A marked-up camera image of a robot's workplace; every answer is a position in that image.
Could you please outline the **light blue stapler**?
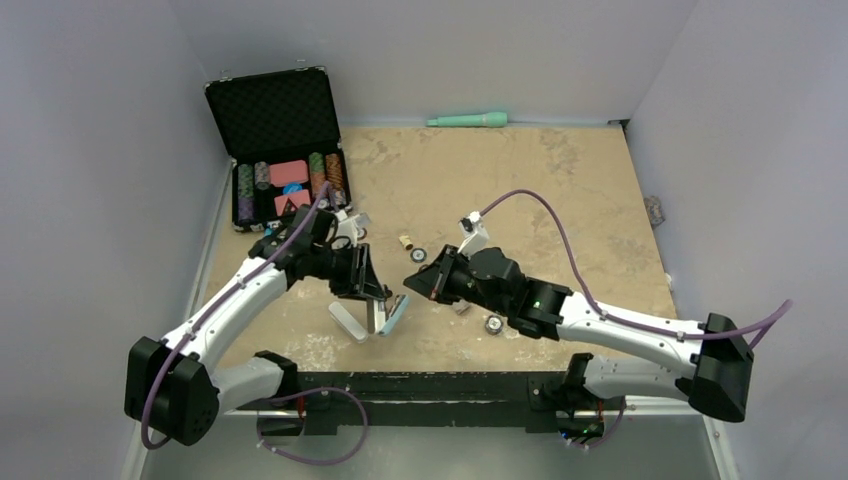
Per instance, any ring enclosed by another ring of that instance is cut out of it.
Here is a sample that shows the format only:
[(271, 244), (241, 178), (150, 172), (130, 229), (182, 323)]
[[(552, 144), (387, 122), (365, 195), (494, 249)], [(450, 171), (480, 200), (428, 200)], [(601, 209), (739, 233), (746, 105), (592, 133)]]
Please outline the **light blue stapler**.
[(369, 300), (366, 326), (370, 335), (388, 336), (402, 318), (410, 302), (406, 294), (388, 300)]

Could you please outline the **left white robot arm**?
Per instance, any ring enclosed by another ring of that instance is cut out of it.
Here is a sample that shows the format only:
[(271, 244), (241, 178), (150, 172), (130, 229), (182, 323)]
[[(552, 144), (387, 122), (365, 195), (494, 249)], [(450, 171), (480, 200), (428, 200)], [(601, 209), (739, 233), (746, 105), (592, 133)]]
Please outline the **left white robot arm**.
[(306, 278), (374, 312), (392, 294), (378, 279), (369, 245), (359, 243), (353, 218), (300, 207), (254, 243), (233, 277), (193, 316), (162, 338), (143, 336), (131, 347), (125, 414), (144, 430), (190, 446), (230, 410), (261, 400), (275, 409), (292, 405), (301, 390), (294, 361), (260, 351), (237, 367), (219, 363), (256, 316)]

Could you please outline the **white stapler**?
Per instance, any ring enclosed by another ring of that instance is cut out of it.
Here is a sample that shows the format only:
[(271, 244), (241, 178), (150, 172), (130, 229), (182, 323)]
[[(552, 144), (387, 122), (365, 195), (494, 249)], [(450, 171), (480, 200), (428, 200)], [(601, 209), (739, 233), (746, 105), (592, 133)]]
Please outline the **white stapler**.
[(353, 315), (339, 302), (332, 302), (328, 307), (331, 318), (355, 342), (364, 343), (369, 334)]

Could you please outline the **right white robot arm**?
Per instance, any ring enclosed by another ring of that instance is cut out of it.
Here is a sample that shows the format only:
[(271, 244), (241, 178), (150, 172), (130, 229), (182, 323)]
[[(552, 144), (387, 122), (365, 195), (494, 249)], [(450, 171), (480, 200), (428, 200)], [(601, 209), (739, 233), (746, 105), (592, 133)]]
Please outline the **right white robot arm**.
[(521, 335), (599, 345), (627, 354), (593, 356), (564, 376), (576, 407), (626, 395), (672, 398), (711, 418), (746, 417), (754, 353), (735, 323), (716, 313), (704, 322), (640, 314), (599, 303), (564, 285), (526, 275), (498, 248), (471, 257), (446, 246), (405, 287), (436, 303), (464, 300), (503, 317)]

